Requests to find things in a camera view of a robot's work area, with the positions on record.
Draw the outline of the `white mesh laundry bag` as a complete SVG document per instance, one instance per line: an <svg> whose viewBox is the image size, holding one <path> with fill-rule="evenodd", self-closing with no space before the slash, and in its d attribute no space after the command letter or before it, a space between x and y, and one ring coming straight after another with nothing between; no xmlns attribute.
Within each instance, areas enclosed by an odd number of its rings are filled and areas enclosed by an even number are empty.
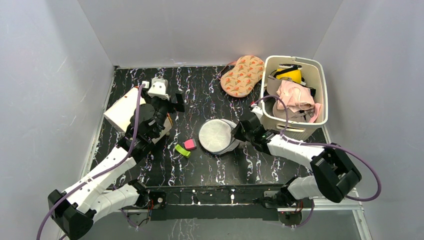
<svg viewBox="0 0 424 240"><path fill-rule="evenodd" d="M241 142L232 135L236 126L236 123L227 119L209 119L200 127L199 143L213 155L233 151Z"/></svg>

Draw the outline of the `beige bra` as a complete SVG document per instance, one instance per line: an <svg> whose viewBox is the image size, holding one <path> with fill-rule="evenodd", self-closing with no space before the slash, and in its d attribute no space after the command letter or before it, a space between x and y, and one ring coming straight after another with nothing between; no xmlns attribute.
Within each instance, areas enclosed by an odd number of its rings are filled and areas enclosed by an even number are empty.
<svg viewBox="0 0 424 240"><path fill-rule="evenodd" d="M275 77L271 75L268 76L266 91L270 95L279 97L276 91L278 90L282 80L291 81L290 79L276 79ZM276 100L275 104L272 107L272 113L274 117L279 119L284 119L284 120L289 119L290 121L293 121L293 122L300 122L300 123L308 122L309 117L307 117L307 112L308 110L300 110L297 112L292 112L290 109L286 107L283 101L280 102L279 100Z"/></svg>

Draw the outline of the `pink bra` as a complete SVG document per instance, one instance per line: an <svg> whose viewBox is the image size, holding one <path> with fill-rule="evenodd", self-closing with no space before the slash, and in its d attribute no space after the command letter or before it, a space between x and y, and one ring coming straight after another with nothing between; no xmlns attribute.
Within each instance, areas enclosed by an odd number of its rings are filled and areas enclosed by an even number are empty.
<svg viewBox="0 0 424 240"><path fill-rule="evenodd" d="M315 107L310 90L298 83L282 80L276 93L292 112L311 110Z"/></svg>

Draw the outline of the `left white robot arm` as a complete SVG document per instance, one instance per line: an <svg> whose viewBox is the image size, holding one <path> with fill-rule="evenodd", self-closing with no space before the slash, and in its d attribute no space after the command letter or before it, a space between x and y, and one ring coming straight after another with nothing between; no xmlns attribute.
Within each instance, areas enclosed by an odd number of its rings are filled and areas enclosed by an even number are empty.
<svg viewBox="0 0 424 240"><path fill-rule="evenodd" d="M105 159L74 185L48 196L49 216L70 240L82 238L101 218L114 211L149 203L148 190L136 180L106 193L123 173L145 159L171 127L171 113L184 112L180 91L176 102L139 93L132 88L105 113L104 117L121 133L121 139Z"/></svg>

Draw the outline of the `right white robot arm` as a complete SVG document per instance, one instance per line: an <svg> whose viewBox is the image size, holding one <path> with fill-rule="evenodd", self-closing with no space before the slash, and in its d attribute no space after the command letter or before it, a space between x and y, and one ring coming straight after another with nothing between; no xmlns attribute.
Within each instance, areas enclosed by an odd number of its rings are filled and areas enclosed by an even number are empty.
<svg viewBox="0 0 424 240"><path fill-rule="evenodd" d="M265 129L254 114L241 119L231 135L249 142L259 152L291 160L312 172L307 177L291 178L271 196L265 194L265 205L295 207L301 200L314 197L340 203L362 180L358 168L339 145L313 145L282 136L276 130Z"/></svg>

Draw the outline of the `floral orange mesh bag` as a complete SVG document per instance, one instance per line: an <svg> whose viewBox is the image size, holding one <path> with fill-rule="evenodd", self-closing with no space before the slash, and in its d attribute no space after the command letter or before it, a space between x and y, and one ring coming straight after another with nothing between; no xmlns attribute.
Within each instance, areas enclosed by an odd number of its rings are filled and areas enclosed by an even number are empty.
<svg viewBox="0 0 424 240"><path fill-rule="evenodd" d="M244 55L230 65L234 67L220 78L221 88L231 97L244 98L262 80L265 61L254 55Z"/></svg>

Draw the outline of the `yellow bra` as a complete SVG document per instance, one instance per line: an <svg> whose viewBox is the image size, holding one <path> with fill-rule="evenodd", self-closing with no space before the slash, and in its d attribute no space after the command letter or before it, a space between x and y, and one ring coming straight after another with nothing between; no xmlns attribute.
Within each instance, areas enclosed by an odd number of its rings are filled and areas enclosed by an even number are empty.
<svg viewBox="0 0 424 240"><path fill-rule="evenodd" d="M293 82L300 84L302 82L302 73L297 65L287 68L278 68L272 74L276 79L291 79Z"/></svg>

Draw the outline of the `black bra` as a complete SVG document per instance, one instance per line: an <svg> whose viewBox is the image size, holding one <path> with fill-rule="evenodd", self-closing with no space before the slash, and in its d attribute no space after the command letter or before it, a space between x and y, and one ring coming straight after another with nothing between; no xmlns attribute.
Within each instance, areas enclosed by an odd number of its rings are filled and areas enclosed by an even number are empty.
<svg viewBox="0 0 424 240"><path fill-rule="evenodd" d="M309 94L311 95L312 98L315 98L317 90L313 87L308 87L308 86L304 86L305 88L307 88L309 90Z"/></svg>

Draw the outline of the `cream plastic laundry basket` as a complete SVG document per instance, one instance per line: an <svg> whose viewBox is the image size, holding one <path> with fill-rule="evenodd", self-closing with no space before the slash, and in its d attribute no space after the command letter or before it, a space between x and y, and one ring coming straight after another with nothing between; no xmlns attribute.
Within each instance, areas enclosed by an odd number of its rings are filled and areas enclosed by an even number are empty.
<svg viewBox="0 0 424 240"><path fill-rule="evenodd" d="M279 87L273 83L268 86L268 76L278 68L284 69L297 66L307 87L315 89L314 101L321 104L317 119L313 123L289 120L285 135L296 140L307 140L316 129L323 127L328 120L328 93L323 66L316 60L285 55L271 55L264 62L264 72L261 80L260 97L275 95Z"/></svg>

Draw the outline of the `pink clip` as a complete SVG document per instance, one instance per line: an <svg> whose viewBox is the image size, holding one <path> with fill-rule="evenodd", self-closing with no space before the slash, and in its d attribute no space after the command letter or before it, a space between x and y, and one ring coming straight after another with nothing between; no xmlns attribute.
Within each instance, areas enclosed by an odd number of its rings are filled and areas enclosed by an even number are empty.
<svg viewBox="0 0 424 240"><path fill-rule="evenodd" d="M183 143L183 146L186 150L192 151L197 148L196 141L194 139L188 139Z"/></svg>

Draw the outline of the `green clip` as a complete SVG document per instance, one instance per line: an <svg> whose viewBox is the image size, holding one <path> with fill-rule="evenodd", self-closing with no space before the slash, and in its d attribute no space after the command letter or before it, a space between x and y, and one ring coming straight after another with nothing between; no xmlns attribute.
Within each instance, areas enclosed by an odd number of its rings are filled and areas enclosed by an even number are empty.
<svg viewBox="0 0 424 240"><path fill-rule="evenodd" d="M186 150L184 147L182 147L179 144L176 144L174 149L185 158L189 158L191 156L191 152L189 150Z"/></svg>

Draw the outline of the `white orange cylindrical container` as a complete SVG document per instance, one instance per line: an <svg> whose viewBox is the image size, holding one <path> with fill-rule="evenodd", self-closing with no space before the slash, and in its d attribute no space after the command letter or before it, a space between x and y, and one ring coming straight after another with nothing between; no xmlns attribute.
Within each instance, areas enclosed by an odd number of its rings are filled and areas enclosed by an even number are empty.
<svg viewBox="0 0 424 240"><path fill-rule="evenodd" d="M135 113L138 88L133 87L103 114L115 130L123 135Z"/></svg>

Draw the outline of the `pink garment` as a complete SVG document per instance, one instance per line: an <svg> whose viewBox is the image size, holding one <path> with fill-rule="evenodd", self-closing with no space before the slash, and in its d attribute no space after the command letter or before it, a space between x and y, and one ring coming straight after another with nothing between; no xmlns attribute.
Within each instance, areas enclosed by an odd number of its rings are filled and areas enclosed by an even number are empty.
<svg viewBox="0 0 424 240"><path fill-rule="evenodd" d="M322 108L322 104L315 103L313 108L307 111L308 123L315 123L318 117L320 116L320 111Z"/></svg>

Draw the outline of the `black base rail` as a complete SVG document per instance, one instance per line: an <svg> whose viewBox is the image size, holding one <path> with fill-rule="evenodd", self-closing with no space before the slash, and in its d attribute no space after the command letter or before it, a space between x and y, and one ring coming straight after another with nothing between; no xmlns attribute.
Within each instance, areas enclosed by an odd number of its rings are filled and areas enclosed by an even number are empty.
<svg viewBox="0 0 424 240"><path fill-rule="evenodd" d="M142 203L123 209L152 221L176 219L261 219L298 224L318 199L284 203L279 184L147 187Z"/></svg>

